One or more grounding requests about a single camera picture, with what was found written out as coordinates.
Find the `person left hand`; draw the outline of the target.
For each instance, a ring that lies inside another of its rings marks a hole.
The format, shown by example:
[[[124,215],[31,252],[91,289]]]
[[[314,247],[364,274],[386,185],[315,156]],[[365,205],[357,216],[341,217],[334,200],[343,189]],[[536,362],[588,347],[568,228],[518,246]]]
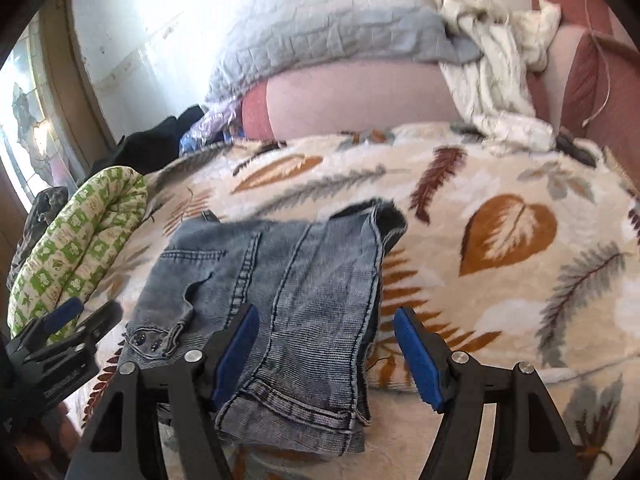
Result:
[[[37,479],[63,479],[80,441],[65,403],[17,438],[16,448]]]

